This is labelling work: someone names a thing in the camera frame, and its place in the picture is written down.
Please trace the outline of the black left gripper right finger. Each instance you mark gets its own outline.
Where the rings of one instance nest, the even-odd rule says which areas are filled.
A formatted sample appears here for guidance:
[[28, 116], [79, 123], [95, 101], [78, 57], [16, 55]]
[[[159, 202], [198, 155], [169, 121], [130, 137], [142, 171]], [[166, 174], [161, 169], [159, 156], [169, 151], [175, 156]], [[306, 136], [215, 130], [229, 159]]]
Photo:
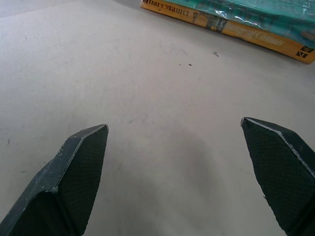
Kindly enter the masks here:
[[241, 121], [254, 174], [287, 236], [315, 236], [315, 152], [294, 131], [255, 118]]

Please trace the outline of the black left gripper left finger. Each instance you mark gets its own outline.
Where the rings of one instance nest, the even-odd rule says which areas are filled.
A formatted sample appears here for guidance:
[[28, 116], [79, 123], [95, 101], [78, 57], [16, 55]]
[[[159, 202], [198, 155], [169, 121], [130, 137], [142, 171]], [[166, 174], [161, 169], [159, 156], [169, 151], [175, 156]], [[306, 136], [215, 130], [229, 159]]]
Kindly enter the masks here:
[[30, 181], [0, 236], [82, 236], [100, 184], [108, 125], [83, 129]]

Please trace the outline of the yellow paperback book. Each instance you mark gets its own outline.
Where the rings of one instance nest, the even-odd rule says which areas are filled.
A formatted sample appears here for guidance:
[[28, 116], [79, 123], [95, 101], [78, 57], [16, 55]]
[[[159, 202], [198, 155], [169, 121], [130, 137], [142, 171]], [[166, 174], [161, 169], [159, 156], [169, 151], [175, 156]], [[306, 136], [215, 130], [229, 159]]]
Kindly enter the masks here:
[[307, 47], [292, 39], [262, 29], [167, 2], [166, 0], [141, 0], [140, 6], [143, 9], [271, 49], [307, 64], [315, 61], [315, 48]]

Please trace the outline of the teal plastic-wrapped packet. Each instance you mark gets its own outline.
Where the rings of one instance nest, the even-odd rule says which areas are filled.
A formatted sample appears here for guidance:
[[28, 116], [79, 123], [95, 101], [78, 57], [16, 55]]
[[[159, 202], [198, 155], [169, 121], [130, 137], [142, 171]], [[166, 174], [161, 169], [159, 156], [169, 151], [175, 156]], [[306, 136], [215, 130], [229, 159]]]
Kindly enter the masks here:
[[315, 0], [166, 0], [315, 48]]

